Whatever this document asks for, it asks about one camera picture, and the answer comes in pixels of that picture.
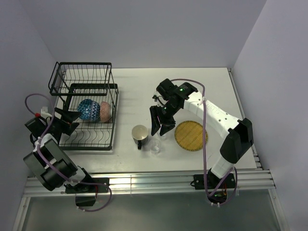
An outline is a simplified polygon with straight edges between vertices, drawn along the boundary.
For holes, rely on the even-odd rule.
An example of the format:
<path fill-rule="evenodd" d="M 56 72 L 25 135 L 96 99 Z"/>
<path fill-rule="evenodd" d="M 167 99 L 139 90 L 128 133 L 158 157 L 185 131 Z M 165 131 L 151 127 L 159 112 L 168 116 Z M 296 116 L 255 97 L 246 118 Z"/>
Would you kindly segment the blue triangle patterned bowl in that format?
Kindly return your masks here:
<path fill-rule="evenodd" d="M 80 119 L 82 120 L 90 119 L 92 102 L 93 100 L 91 99 L 84 99 L 79 103 L 77 107 L 77 111 L 80 112 L 80 116 L 79 116 Z"/>

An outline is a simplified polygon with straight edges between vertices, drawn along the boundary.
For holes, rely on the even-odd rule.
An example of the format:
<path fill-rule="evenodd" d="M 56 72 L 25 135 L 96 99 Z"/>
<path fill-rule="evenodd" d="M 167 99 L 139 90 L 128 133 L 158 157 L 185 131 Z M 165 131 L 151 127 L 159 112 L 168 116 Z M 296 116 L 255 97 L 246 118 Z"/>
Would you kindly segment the pink floral patterned bowl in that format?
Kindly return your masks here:
<path fill-rule="evenodd" d="M 107 102 L 101 102 L 100 104 L 100 121 L 105 123 L 108 122 L 112 117 L 111 105 Z"/>

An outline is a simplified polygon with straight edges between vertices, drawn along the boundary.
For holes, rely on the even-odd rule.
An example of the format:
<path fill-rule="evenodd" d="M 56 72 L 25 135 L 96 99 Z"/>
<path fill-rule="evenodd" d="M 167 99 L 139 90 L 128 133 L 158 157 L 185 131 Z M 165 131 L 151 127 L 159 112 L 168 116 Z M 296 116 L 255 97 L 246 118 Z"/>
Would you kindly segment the orange patterned bowl zigzag outside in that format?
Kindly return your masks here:
<path fill-rule="evenodd" d="M 89 120 L 97 121 L 99 117 L 100 117 L 100 105 L 97 102 L 92 101 L 89 112 Z"/>

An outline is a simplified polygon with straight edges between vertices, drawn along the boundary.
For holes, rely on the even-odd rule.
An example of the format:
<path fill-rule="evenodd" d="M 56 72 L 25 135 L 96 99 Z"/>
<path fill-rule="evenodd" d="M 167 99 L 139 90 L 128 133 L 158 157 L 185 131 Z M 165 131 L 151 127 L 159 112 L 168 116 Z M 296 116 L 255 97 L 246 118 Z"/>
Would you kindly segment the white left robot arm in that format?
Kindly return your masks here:
<path fill-rule="evenodd" d="M 67 193 L 89 193 L 97 186 L 84 168 L 76 166 L 61 149 L 61 136 L 70 136 L 79 126 L 80 112 L 55 108 L 60 118 L 42 113 L 25 123 L 30 131 L 34 150 L 24 157 L 24 162 L 40 183 L 49 191 L 65 186 Z"/>

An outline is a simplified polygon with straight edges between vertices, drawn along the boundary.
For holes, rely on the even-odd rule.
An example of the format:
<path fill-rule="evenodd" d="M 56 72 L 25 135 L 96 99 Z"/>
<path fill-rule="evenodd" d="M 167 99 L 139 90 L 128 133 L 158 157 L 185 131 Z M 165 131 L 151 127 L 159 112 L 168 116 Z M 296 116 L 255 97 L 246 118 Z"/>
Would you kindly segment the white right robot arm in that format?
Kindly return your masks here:
<path fill-rule="evenodd" d="M 151 134 L 161 136 L 171 131 L 176 121 L 174 115 L 185 109 L 203 119 L 224 140 L 220 148 L 220 157 L 211 167 L 208 182 L 212 187 L 220 187 L 225 181 L 225 175 L 242 158 L 254 144 L 252 122 L 239 119 L 223 111 L 205 98 L 205 92 L 199 92 L 189 80 L 180 86 L 172 83 L 168 78 L 156 88 L 153 99 L 163 98 L 162 105 L 150 107 L 152 128 Z"/>

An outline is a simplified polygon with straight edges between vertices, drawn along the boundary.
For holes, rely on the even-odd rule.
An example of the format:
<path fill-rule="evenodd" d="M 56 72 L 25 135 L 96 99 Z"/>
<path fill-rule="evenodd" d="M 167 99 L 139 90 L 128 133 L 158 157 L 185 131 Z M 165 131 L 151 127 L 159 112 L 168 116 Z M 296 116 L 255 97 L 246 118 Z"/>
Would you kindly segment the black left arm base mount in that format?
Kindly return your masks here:
<path fill-rule="evenodd" d="M 97 212 L 106 208 L 112 200 L 112 191 L 110 189 L 109 178 L 94 178 L 90 184 L 81 182 L 72 185 L 65 185 L 65 194 L 75 196 L 75 204 L 77 209 L 83 212 Z M 99 193 L 109 193 L 107 202 L 99 208 L 91 208 L 97 202 Z"/>

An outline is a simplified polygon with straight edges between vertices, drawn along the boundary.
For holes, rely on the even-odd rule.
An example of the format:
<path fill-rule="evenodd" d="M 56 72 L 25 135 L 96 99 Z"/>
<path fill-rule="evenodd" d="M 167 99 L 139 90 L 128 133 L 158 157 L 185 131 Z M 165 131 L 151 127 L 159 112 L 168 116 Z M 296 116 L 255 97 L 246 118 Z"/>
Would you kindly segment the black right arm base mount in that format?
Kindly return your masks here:
<path fill-rule="evenodd" d="M 209 190 L 213 190 L 216 188 L 220 179 L 218 179 L 215 175 L 207 176 L 207 188 Z M 232 173 L 230 173 L 226 179 L 221 183 L 219 189 L 232 189 L 235 187 L 236 180 Z M 204 175 L 203 174 L 195 174 L 193 175 L 193 180 L 190 185 L 194 187 L 196 190 L 203 190 L 204 187 Z"/>

